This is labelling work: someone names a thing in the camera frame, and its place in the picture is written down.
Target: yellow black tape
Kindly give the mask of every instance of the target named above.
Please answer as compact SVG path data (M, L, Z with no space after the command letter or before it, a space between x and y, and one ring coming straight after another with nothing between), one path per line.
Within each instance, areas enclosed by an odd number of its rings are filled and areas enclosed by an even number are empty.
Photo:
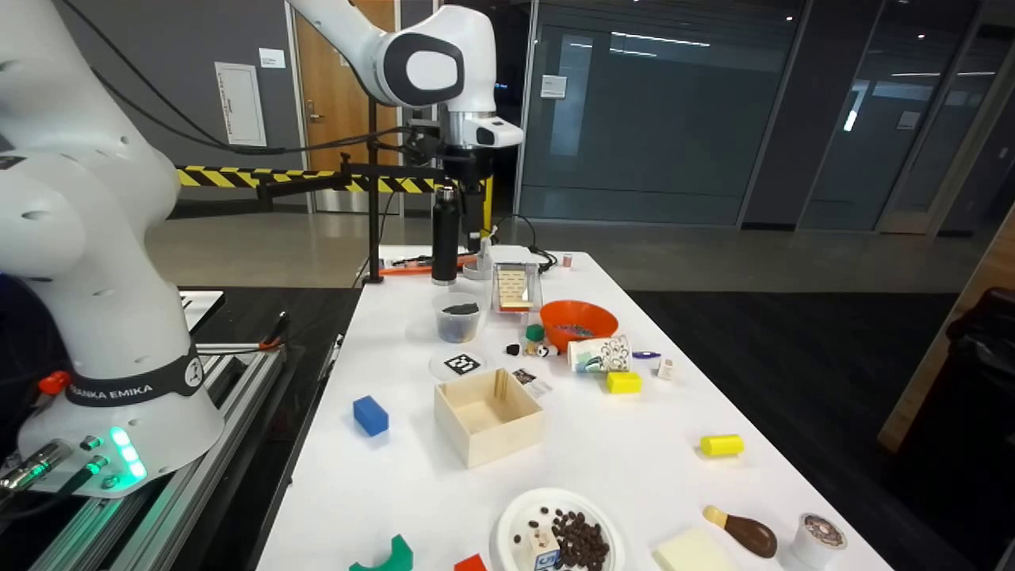
M262 182L271 184L298 184L298 182L320 182L336 178L338 172L298 172L298 167L210 167L210 166L178 166L182 188L216 188L216 192L253 192ZM379 175L379 193L438 193L442 178L390 178ZM350 175L345 193L366 193L366 175Z

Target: wooden box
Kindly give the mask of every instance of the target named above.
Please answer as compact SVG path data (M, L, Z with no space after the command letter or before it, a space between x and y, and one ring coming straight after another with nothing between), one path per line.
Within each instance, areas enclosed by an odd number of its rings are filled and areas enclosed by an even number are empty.
M505 368L438 385L434 415L465 467L540 444L547 425L542 407Z

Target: blue block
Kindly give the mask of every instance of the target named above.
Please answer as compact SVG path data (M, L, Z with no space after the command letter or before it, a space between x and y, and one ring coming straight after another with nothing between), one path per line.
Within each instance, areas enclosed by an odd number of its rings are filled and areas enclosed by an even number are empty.
M387 431L387 414L370 396L355 400L353 415L367 439Z

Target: plate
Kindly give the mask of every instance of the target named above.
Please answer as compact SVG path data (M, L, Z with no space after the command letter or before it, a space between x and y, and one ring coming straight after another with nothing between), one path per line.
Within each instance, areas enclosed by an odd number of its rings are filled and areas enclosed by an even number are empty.
M576 531L597 531L600 540L610 547L604 571L623 571L625 567L625 547L614 531L614 525L605 518L604 507L597 507L591 497L575 494L567 490L533 490L517 494L500 520L497 520L497 558L505 571L522 571L521 557L522 557L522 534L533 531L558 531L556 540L566 542Z

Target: table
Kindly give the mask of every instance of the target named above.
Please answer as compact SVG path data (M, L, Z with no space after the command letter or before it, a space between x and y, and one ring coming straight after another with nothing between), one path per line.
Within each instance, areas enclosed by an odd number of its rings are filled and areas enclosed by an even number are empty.
M674 359L680 381L645 377L645 394L605 396L597 381L567 374L560 359L505 355L521 325L487 314L465 352L486 365L533 373L550 386L540 396L550 425L540 448L465 470L434 425L434 386L444 377L438 363L462 352L438 339L434 304L447 290L486 286L434 286L429 276L366 286L261 557L262 571L377 564L396 534L409 540L422 571L452 567L471 552L496 564L496 525L509 497L531 490L567 490L597 502L623 531L633 571L658 567L653 547L690 528L714 534L735 567L781 567L777 558L755 558L705 525L705 504L763 520L781 547L794 540L804 512L820 513L848 536L841 567L889 567L594 256L560 256L571 263L542 276L542 300L610 307L630 348ZM355 428L359 396L387 409L387 442L367 442ZM714 431L739 431L746 453L702 459L695 444Z

